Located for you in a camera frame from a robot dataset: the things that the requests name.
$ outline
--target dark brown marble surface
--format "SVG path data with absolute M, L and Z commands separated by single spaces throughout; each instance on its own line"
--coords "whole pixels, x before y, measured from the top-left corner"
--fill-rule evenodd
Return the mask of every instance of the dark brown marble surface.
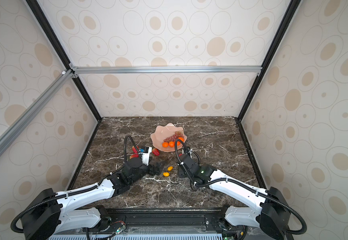
M 253 167 L 247 157 L 239 129 L 232 117 L 114 117 L 104 118 L 91 144 L 74 188 L 99 181 L 123 164 L 123 141 L 129 134 L 138 146 L 152 146 L 150 134 L 157 125 L 168 123 L 184 128 L 186 145 L 208 163 L 238 180 L 258 186 Z M 128 141 L 128 156 L 132 154 Z M 221 207 L 223 204 L 244 206 L 239 201 L 207 188 L 193 192 L 188 178 L 177 177 L 175 153 L 161 152 L 153 161 L 167 161 L 173 166 L 169 177 L 146 175 L 119 196 L 100 200 L 88 207 Z

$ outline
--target red strawberry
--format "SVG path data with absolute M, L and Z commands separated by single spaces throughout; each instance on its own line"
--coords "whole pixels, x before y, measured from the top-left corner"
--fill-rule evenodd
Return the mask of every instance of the red strawberry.
M 135 149 L 135 147 L 133 146 L 133 152 L 134 153 L 138 153 L 138 151 Z
M 154 153 L 155 156 L 159 156 L 159 151 L 156 148 L 152 149 L 152 153 Z
M 133 155 L 130 156 L 130 159 L 132 159 L 133 157 L 139 157 L 139 154 L 138 153 L 135 153 Z

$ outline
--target wire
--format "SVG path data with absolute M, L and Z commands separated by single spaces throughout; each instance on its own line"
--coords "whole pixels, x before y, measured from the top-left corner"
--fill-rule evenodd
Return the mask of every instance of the wire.
M 176 139 L 175 142 L 174 142 L 174 150 L 175 150 L 176 159 L 178 160 L 178 165 L 181 166 L 181 168 L 185 171 L 187 177 L 190 179 L 190 187 L 191 187 L 191 189 L 193 191 L 195 191 L 195 190 L 193 189 L 192 185 L 194 185 L 196 187 L 207 187 L 207 186 L 212 185 L 212 184 L 217 183 L 217 182 L 222 182 L 222 181 L 232 182 L 232 183 L 234 183 L 234 184 L 236 184 L 236 185 L 238 185 L 238 186 L 240 186 L 240 187 L 242 187 L 242 188 L 244 188 L 244 189 L 246 189 L 246 190 L 248 190 L 248 191 L 250 191 L 252 193 L 257 194 L 260 197 L 263 197 L 263 198 L 265 198 L 267 200 L 272 201 L 273 203 L 276 203 L 276 204 L 280 205 L 281 207 L 287 209 L 290 213 L 292 213 L 296 218 L 298 218 L 298 220 L 301 222 L 302 228 L 299 229 L 299 230 L 287 229 L 286 232 L 294 234 L 294 235 L 300 235 L 300 234 L 303 234 L 303 233 L 305 233 L 307 231 L 307 224 L 306 224 L 305 220 L 302 218 L 302 216 L 300 214 L 298 214 L 297 211 L 295 211 L 294 209 L 290 208 L 287 204 L 282 203 L 278 199 L 270 197 L 270 196 L 268 196 L 266 194 L 263 194 L 261 192 L 257 193 L 256 190 L 254 190 L 253 188 L 251 188 L 251 187 L 249 187 L 249 186 L 247 186 L 247 185 L 245 185 L 245 184 L 243 184 L 243 183 L 241 183 L 241 182 L 239 182 L 237 180 L 230 179 L 230 178 L 218 178 L 218 179 L 212 180 L 212 181 L 210 181 L 208 183 L 205 183 L 205 184 L 195 183 L 194 179 L 192 178 L 192 176 L 188 172 L 187 167 L 185 166 L 185 164 L 181 164 L 182 161 L 179 158 L 178 147 L 176 146 L 177 142 L 182 143 L 183 147 L 187 148 L 187 146 L 180 139 Z
M 296 218 L 298 218 L 298 220 L 301 222 L 302 228 L 299 229 L 299 230 L 290 230 L 290 229 L 287 229 L 286 232 L 291 233 L 291 234 L 294 234 L 294 235 L 300 235 L 300 234 L 303 234 L 303 233 L 305 233 L 305 232 L 307 231 L 307 224 L 306 224 L 305 220 L 302 218 L 302 216 L 301 216 L 300 214 L 298 214 L 297 211 L 295 211 L 294 209 L 290 208 L 288 205 L 282 203 L 282 202 L 279 201 L 278 199 L 275 199 L 275 198 L 273 198 L 273 197 L 270 197 L 270 196 L 268 196 L 268 195 L 266 195 L 266 194 L 263 194 L 263 193 L 261 193 L 261 192 L 258 192 L 258 193 L 257 193 L 256 190 L 254 190 L 253 188 L 251 188 L 251 187 L 249 187 L 249 186 L 247 186 L 247 185 L 245 185 L 245 184 L 243 184 L 243 183 L 241 183 L 241 182 L 239 182 L 239 181 L 237 181 L 237 180 L 235 180 L 235 179 L 231 179 L 231 178 L 218 178 L 218 179 L 212 180 L 212 181 L 210 181 L 210 182 L 208 182 L 208 183 L 205 183 L 205 184 L 196 183 L 195 186 L 196 186 L 196 187 L 206 187 L 206 186 L 209 186 L 209 185 L 211 185 L 211 184 L 214 184 L 214 183 L 217 183 L 217 182 L 226 181 L 226 180 L 227 180 L 228 182 L 232 182 L 232 183 L 234 183 L 234 184 L 236 184 L 236 185 L 238 185 L 238 186 L 240 186 L 240 187 L 242 187 L 242 188 L 244 188 L 244 189 L 246 189 L 246 190 L 248 190 L 248 191 L 250 191 L 250 192 L 252 192 L 252 193 L 256 193 L 256 194 L 257 194 L 258 196 L 260 196 L 260 197 L 263 197 L 263 198 L 265 198 L 265 199 L 267 199 L 267 200 L 272 201 L 273 203 L 276 203 L 276 204 L 280 205 L 281 207 L 287 209 L 290 213 L 292 213 Z
M 104 237 L 104 238 L 96 238 L 95 240 L 110 240 L 112 237 L 114 237 L 116 233 L 111 234 L 109 237 Z
M 81 193 L 85 193 L 85 192 L 89 192 L 91 190 L 94 190 L 96 189 L 97 186 L 92 186 L 88 189 L 83 189 L 83 190 L 79 190 L 79 191 L 75 191 L 75 192 L 71 192 L 69 193 L 69 196 L 74 196 L 74 195 L 77 195 L 77 194 L 81 194 Z M 34 204 L 32 205 L 31 207 L 28 207 L 26 208 L 25 210 L 23 210 L 22 212 L 20 212 L 14 219 L 13 221 L 11 222 L 10 224 L 10 228 L 11 230 L 13 230 L 13 232 L 16 232 L 16 233 L 23 233 L 23 229 L 21 228 L 18 228 L 17 227 L 17 222 L 18 220 L 23 217 L 26 213 L 30 212 L 31 210 L 34 210 L 36 209 L 37 207 L 43 205 L 43 204 L 46 204 L 46 203 L 49 203 L 49 202 L 52 202 L 52 201 L 55 201 L 55 200 L 58 200 L 58 199 L 62 199 L 62 198 L 65 198 L 66 197 L 66 194 L 62 194 L 62 195 L 58 195 L 58 196 L 55 196 L 55 197 L 51 197 L 49 199 L 46 199 L 46 200 L 43 200 L 37 204 Z
M 193 151 L 193 153 L 196 155 L 196 157 L 198 158 L 198 165 L 200 165 L 200 158 L 199 158 L 199 155 L 195 152 L 195 151 Z
M 125 223 L 124 221 L 116 221 L 116 222 L 114 222 L 114 223 L 117 223 L 117 222 L 120 222 L 120 223 L 122 223 L 123 225 L 126 226 L 126 223 Z
M 87 227 L 85 227 L 85 228 L 86 228 L 86 238 L 87 238 L 87 240 L 90 240 L 91 238 L 89 236 L 89 229 Z
M 138 153 L 139 153 L 139 149 L 138 149 L 138 147 L 135 145 L 135 142 L 134 142 L 133 138 L 132 138 L 130 135 L 127 135 L 126 138 L 125 138 L 125 141 L 124 141 L 124 160 L 125 160 L 125 162 L 127 161 L 127 156 L 126 156 L 126 145 L 127 145 L 127 139 L 128 139 L 128 138 L 130 138 L 131 142 L 133 143 L 133 146 L 135 147 L 135 149 L 136 149 L 136 150 L 138 151 Z M 115 170 L 113 173 L 110 173 L 110 174 L 104 176 L 104 177 L 101 179 L 101 181 L 98 183 L 98 186 L 102 184 L 102 182 L 104 181 L 105 178 L 107 178 L 108 176 L 110 176 L 110 175 L 112 175 L 112 174 L 118 172 L 118 171 L 121 170 L 122 168 L 123 168 L 123 166 L 120 167 L 120 168 L 118 168 L 117 170 Z M 90 187 L 90 188 L 88 188 L 88 189 L 83 189 L 83 190 L 71 192 L 71 193 L 69 193 L 69 196 L 74 196 L 74 195 L 77 195 L 77 194 L 82 194 L 82 193 L 85 193 L 85 192 L 89 192 L 89 191 L 94 190 L 94 189 L 96 189 L 96 188 L 97 188 L 97 186 L 95 185 L 95 186 L 92 186 L 92 187 Z M 38 208 L 39 206 L 42 206 L 43 204 L 47 204 L 47 203 L 49 203 L 49 202 L 53 202 L 53 201 L 55 201 L 55 200 L 62 199 L 62 198 L 65 198 L 65 197 L 66 197 L 66 194 L 58 195 L 58 196 L 51 197 L 51 198 L 49 198 L 49 199 L 43 200 L 43 201 L 41 201 L 41 202 L 39 202 L 39 203 L 37 203 L 37 204 L 34 204 L 34 205 L 32 205 L 32 206 L 26 208 L 25 210 L 23 210 L 22 212 L 20 212 L 20 213 L 13 219 L 13 221 L 12 221 L 11 224 L 10 224 L 11 230 L 12 230 L 13 232 L 16 232 L 16 233 L 23 233 L 23 229 L 17 227 L 17 222 L 18 222 L 18 220 L 19 220 L 20 218 L 22 218 L 26 213 L 28 213 L 28 212 L 30 212 L 30 211 L 32 211 L 32 210 Z
M 116 172 L 118 172 L 118 171 L 120 171 L 120 170 L 122 170 L 122 169 L 123 169 L 123 166 L 121 166 L 120 168 L 118 168 L 118 169 L 115 170 L 114 172 L 111 172 L 110 174 L 104 176 L 104 177 L 98 182 L 98 186 L 102 184 L 102 182 L 103 182 L 103 180 L 104 180 L 105 178 L 107 178 L 108 176 L 113 175 L 114 173 L 116 173 Z
M 126 223 L 124 222 L 124 221 L 116 221 L 116 222 L 114 222 L 114 223 L 118 223 L 118 222 L 120 222 L 120 223 L 122 223 L 124 226 L 126 226 Z M 113 233 L 111 236 L 109 236 L 109 237 L 104 237 L 104 238 L 97 238 L 97 239 L 95 239 L 95 240 L 110 240 L 112 237 L 114 237 L 115 235 L 117 235 L 117 232 L 115 232 L 115 233 Z
M 248 230 L 248 226 L 243 225 L 243 231 L 241 233 L 243 233 L 242 235 L 239 234 L 238 236 L 238 240 L 243 240 L 244 237 L 247 235 L 247 230 Z
M 177 146 L 177 143 L 178 143 L 178 142 L 182 143 L 184 149 L 188 149 L 188 147 L 186 146 L 186 144 L 185 144 L 182 140 L 180 140 L 180 139 L 176 139 L 176 140 L 175 140 L 175 142 L 174 142 L 174 150 L 175 150 L 176 159 L 178 160 L 177 164 L 178 164 L 179 166 L 181 166 L 181 168 L 183 169 L 183 171 L 186 173 L 188 179 L 190 180 L 190 188 L 191 188 L 191 190 L 193 190 L 194 192 L 196 192 L 197 189 L 194 189 L 194 188 L 193 188 L 194 179 L 192 178 L 192 176 L 191 176 L 190 173 L 188 172 L 186 166 L 185 166 L 184 164 L 181 164 L 182 161 L 180 160 L 179 154 L 178 154 L 178 146 Z
M 137 152 L 139 153 L 139 149 L 137 147 L 137 145 L 135 145 L 135 142 L 133 140 L 133 138 L 130 135 L 126 135 L 125 137 L 125 141 L 123 143 L 123 156 L 124 156 L 124 162 L 127 162 L 127 155 L 126 155 L 126 146 L 127 146 L 127 140 L 130 138 L 131 143 L 133 144 L 134 148 L 137 150 Z

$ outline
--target pink glass bowl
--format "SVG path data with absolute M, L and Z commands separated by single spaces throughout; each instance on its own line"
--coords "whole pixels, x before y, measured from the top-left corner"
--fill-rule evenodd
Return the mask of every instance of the pink glass bowl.
M 163 140 L 174 135 L 175 132 L 177 132 L 177 131 L 183 132 L 183 138 L 185 139 L 185 142 L 186 142 L 187 137 L 185 135 L 185 132 L 183 131 L 183 127 L 175 127 L 175 125 L 172 123 L 169 123 L 166 126 L 157 126 L 157 128 L 155 129 L 155 132 L 150 134 L 152 146 L 154 146 L 155 148 L 157 148 L 158 150 L 163 151 L 163 152 L 175 151 L 175 149 L 173 147 L 170 147 L 170 146 L 163 147 L 162 143 L 163 143 Z M 183 145 L 181 144 L 178 146 L 178 149 L 180 149 L 182 147 L 183 147 Z

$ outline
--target grape cluster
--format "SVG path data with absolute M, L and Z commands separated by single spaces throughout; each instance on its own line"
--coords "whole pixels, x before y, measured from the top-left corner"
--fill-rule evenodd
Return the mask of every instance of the grape cluster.
M 176 131 L 174 135 L 163 140 L 164 142 L 174 142 L 178 139 L 178 137 L 183 137 L 183 133 L 181 131 Z

